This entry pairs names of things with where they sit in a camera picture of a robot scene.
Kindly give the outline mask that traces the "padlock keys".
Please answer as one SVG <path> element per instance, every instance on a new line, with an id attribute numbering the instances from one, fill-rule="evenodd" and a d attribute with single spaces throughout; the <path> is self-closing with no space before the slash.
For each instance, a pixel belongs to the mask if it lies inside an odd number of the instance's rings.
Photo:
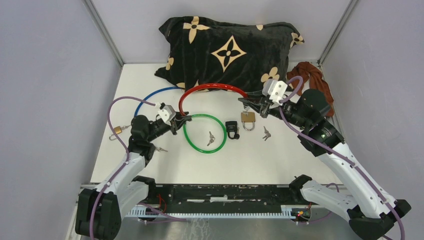
<path id="1" fill-rule="evenodd" d="M 264 134 L 265 134 L 265 136 L 262 138 L 264 141 L 266 141 L 266 140 L 268 140 L 272 135 L 271 135 L 271 133 L 267 130 L 267 128 L 264 126 L 263 127 L 263 129 L 264 129 Z"/>

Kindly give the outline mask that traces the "green cable lock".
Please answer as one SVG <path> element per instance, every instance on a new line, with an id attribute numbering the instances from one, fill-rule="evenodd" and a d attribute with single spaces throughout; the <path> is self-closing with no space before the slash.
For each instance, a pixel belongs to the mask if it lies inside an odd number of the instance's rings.
<path id="1" fill-rule="evenodd" d="M 220 142 L 220 144 L 217 147 L 215 147 L 213 149 L 204 149 L 204 148 L 201 148 L 201 147 L 197 146 L 191 140 L 191 138 L 189 136 L 189 133 L 188 133 L 188 128 L 187 128 L 187 124 L 186 123 L 183 125 L 183 128 L 182 128 L 183 129 L 183 134 L 184 134 L 185 140 L 187 141 L 187 143 L 195 151 L 197 151 L 199 153 L 202 153 L 202 154 L 214 154 L 216 152 L 219 152 L 225 146 L 225 144 L 227 143 L 227 139 L 228 139 L 227 128 L 225 127 L 224 123 L 221 120 L 219 120 L 217 117 L 215 117 L 213 115 L 210 115 L 210 114 L 198 113 L 198 114 L 191 115 L 191 119 L 197 119 L 197 118 L 206 118 L 206 119 L 210 119 L 210 120 L 215 121 L 220 126 L 220 128 L 222 130 L 222 134 L 223 134 L 222 141 Z"/>

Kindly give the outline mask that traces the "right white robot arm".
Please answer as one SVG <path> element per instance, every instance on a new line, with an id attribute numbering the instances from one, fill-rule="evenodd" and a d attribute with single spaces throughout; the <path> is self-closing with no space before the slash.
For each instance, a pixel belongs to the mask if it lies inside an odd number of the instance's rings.
<path id="1" fill-rule="evenodd" d="M 359 163 L 342 134 L 326 119 L 330 105 L 322 92 L 308 89 L 296 102 L 276 93 L 241 97 L 239 101 L 263 118 L 273 116 L 284 121 L 301 145 L 330 168 L 349 191 L 344 195 L 301 175 L 290 184 L 288 196 L 293 203 L 308 201 L 326 208 L 346 220 L 363 240 L 387 238 L 394 225 L 399 226 L 400 237 L 405 239 L 401 219 L 411 205 L 385 191 Z"/>

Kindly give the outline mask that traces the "small black padlock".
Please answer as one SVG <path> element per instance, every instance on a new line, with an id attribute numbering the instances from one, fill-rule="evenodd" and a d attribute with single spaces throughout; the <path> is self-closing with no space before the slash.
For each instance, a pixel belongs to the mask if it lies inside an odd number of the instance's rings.
<path id="1" fill-rule="evenodd" d="M 225 128 L 229 139 L 238 140 L 240 138 L 238 122 L 236 120 L 226 121 Z"/>

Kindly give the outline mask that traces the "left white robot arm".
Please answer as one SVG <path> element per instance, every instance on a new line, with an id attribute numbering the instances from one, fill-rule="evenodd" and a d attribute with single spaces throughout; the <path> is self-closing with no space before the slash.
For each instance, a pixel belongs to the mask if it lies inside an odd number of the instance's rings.
<path id="1" fill-rule="evenodd" d="M 155 180 L 138 174 L 147 166 L 156 151 L 153 140 L 177 131 L 192 116 L 185 112 L 168 114 L 161 110 L 154 121 L 144 115 L 131 120 L 131 135 L 125 154 L 108 177 L 92 189 L 83 189 L 78 196 L 75 233 L 99 240 L 113 240 L 123 218 L 139 202 L 150 204 L 157 198 Z"/>

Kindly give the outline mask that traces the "red cable lock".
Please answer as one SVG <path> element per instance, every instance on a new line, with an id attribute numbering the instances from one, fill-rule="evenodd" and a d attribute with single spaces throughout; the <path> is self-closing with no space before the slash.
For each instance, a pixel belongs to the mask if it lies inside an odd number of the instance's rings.
<path id="1" fill-rule="evenodd" d="M 183 102 L 184 102 L 186 97 L 188 97 L 190 94 L 192 94 L 194 92 L 198 92 L 200 90 L 206 90 L 206 89 L 229 90 L 229 91 L 240 94 L 243 98 L 248 97 L 248 94 L 246 92 L 244 92 L 243 90 L 241 90 L 238 87 L 235 87 L 235 86 L 232 86 L 232 85 L 229 85 L 229 84 L 224 84 L 224 83 L 200 84 L 198 86 L 194 86 L 194 87 L 190 88 L 189 90 L 185 91 L 184 94 L 180 97 L 179 102 L 178 102 L 179 113 L 184 117 L 187 115 L 183 110 Z"/>

